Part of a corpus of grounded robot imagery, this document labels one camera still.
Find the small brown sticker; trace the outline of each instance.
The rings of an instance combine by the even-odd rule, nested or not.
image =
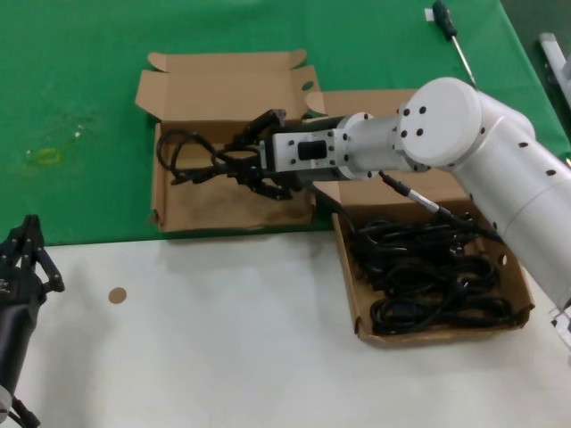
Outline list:
[[[122,287],[113,288],[109,292],[109,301],[116,305],[122,303],[127,298],[127,292]]]

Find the white robotic arm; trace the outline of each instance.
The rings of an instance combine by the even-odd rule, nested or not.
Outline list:
[[[275,134],[275,172],[351,180],[384,169],[449,171],[557,307],[568,307],[571,170],[535,141],[529,120],[455,78],[421,87],[398,113]]]

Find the black cable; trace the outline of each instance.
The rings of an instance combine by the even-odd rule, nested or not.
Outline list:
[[[180,140],[173,150],[170,162],[167,162],[162,156],[163,146],[176,136]],[[211,155],[212,165],[203,168],[178,168],[178,156],[187,144],[199,144],[203,147]],[[237,158],[229,155],[230,152],[251,152],[253,156]],[[171,181],[172,185],[179,185],[188,181],[201,184],[219,175],[237,175],[240,173],[252,175],[256,171],[261,171],[260,152],[258,149],[253,147],[234,147],[230,144],[223,149],[217,150],[202,134],[187,132],[183,129],[171,129],[162,134],[157,142],[156,156],[161,166],[172,173],[174,177]]]
[[[318,189],[313,183],[308,183],[308,184],[304,185],[304,187],[306,189],[312,191],[315,194],[316,198],[318,198],[329,209],[331,209],[333,212],[335,212],[336,214],[341,216],[343,218],[343,220],[345,220],[345,223],[347,224],[349,229],[351,230],[351,233],[352,234],[355,233],[356,229],[355,229],[355,225],[351,219],[351,216],[345,210],[345,208],[343,207],[343,205],[340,202],[336,201],[331,196],[329,196],[327,193]]]
[[[464,254],[479,236],[441,218],[422,224],[376,218],[357,229],[350,247],[355,263],[373,290],[385,293],[370,309],[373,332],[513,324],[509,302],[490,296],[500,279],[497,268]]]
[[[24,423],[21,421],[21,419],[13,412],[8,413],[8,416],[18,425],[21,426],[21,428],[28,428],[26,425],[24,425]]]
[[[429,210],[433,210],[435,215],[438,218],[443,219],[446,223],[450,223],[451,225],[454,225],[456,227],[463,228],[466,230],[472,230],[472,231],[478,233],[479,235],[481,235],[485,238],[491,239],[492,241],[496,241],[498,243],[503,243],[500,236],[496,232],[494,232],[493,230],[484,229],[484,228],[482,228],[476,224],[467,223],[462,218],[456,217],[454,214],[452,214],[449,210],[445,209],[444,207],[442,207],[442,206],[440,206],[440,205],[438,205],[432,201],[429,201],[427,198],[424,198],[422,195],[420,195],[420,193],[412,190],[410,187],[405,185],[403,182],[392,178],[388,174],[385,174],[383,171],[379,171],[378,175],[383,179],[383,181],[387,185],[392,187],[392,189],[395,192],[401,194],[402,196],[411,198],[412,200],[414,200],[417,203],[420,203],[421,205],[425,206],[425,208],[428,208]]]
[[[21,420],[22,426],[25,428],[38,428],[40,425],[39,419],[37,419],[36,415],[30,412],[24,404],[17,399],[16,397],[12,397],[12,408],[14,412],[18,414],[18,417]]]

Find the cardboard box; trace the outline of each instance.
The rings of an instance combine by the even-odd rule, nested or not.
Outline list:
[[[301,65],[305,51],[151,53],[148,59],[157,71],[142,72],[136,104],[161,121],[155,148],[171,128],[197,131],[221,147],[269,109],[285,109],[289,123],[299,122],[308,110],[305,95],[319,91],[314,68]],[[177,142],[165,144],[165,159]],[[178,156],[179,168],[209,165],[210,155],[198,144],[186,145]],[[315,202],[307,192],[295,193],[291,201],[272,201],[233,178],[174,186],[171,179],[153,156],[153,221],[162,232],[302,225],[313,219]]]
[[[308,95],[308,104],[313,110],[331,116],[365,111],[376,117],[384,117],[394,115],[400,104],[406,102],[412,93],[413,91],[401,90],[317,93]],[[476,206],[450,174],[440,170],[430,170],[422,174],[389,171],[389,174],[454,213],[470,212],[481,225],[489,227]],[[318,186],[344,206],[357,226],[364,226],[368,220],[376,217],[413,222],[424,222],[434,218],[434,215],[423,207],[396,193],[391,187],[383,183],[380,177],[362,182],[319,183]],[[486,329],[459,329],[441,326],[419,333],[390,336],[374,335],[369,310],[371,304],[383,298],[384,294],[374,292],[368,281],[360,274],[359,268],[349,251],[350,234],[348,227],[337,215],[334,215],[334,226],[352,315],[353,330],[365,342],[456,341],[521,328],[529,319],[534,304],[516,257],[505,245],[478,239],[472,245],[471,250],[474,253],[484,255],[498,267],[501,280],[498,290],[494,292],[511,303],[516,313],[516,325]]]

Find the green tablecloth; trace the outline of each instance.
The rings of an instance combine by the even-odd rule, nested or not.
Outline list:
[[[146,220],[153,130],[134,105],[149,52],[305,48],[323,90],[410,88],[441,76],[466,78],[453,46],[426,22],[424,8],[431,3],[3,2],[0,228],[37,213],[51,244],[161,237]],[[567,156],[568,141],[500,2],[449,4],[479,88],[522,111],[539,140]],[[328,226],[321,215],[314,228]]]
[[[517,37],[547,93],[559,121],[571,138],[571,111],[559,85],[553,85],[539,43],[541,33],[555,34],[563,54],[571,54],[571,2],[568,0],[501,0]]]

